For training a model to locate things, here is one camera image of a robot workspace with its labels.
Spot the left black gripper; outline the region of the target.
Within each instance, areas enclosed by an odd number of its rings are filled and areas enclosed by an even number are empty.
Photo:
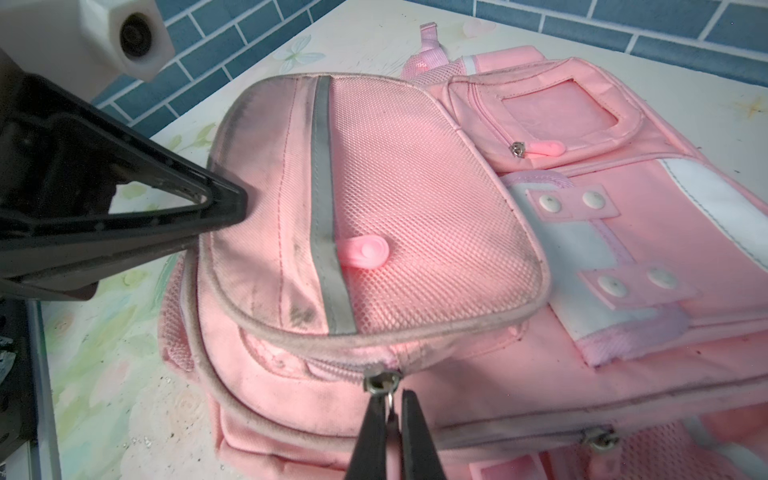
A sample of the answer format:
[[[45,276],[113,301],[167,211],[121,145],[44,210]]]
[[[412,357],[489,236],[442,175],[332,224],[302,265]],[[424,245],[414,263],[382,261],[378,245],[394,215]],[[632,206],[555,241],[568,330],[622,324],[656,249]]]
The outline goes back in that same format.
[[[140,183],[186,200],[110,210]],[[1,293],[89,300],[101,279],[241,222],[245,190],[1,56]]]

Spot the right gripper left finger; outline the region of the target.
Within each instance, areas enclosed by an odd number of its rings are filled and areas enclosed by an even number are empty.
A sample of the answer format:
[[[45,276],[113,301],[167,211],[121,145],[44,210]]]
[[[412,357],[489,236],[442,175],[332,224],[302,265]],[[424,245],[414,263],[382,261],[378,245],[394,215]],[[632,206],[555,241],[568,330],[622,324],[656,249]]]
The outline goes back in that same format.
[[[387,397],[373,395],[347,467],[345,480],[384,480],[387,456]]]

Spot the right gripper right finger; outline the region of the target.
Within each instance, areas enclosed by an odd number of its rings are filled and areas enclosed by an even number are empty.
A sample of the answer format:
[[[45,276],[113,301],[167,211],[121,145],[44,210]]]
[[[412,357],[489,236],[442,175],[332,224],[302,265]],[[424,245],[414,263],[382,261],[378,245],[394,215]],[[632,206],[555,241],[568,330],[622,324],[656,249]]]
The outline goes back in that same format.
[[[418,396],[412,390],[402,393],[401,435],[404,479],[447,479]]]

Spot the pink student backpack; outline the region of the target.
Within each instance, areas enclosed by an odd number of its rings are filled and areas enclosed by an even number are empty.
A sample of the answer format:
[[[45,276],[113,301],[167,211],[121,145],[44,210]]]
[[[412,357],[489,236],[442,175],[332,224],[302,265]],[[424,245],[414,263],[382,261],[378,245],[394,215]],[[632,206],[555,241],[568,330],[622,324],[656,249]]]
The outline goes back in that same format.
[[[447,479],[765,478],[765,202],[585,60],[421,43],[400,78],[281,74],[226,113],[208,164],[246,216],[158,329],[216,453],[344,479],[384,395],[404,479],[412,390]]]

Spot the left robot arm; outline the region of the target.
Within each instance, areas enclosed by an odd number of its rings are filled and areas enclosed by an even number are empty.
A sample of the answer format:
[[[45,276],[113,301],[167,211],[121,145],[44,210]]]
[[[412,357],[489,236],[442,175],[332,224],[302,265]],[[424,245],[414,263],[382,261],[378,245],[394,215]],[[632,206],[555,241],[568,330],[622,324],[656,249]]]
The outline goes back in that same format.
[[[248,197],[1,59],[1,454],[36,435],[30,300],[99,282],[241,222]]]

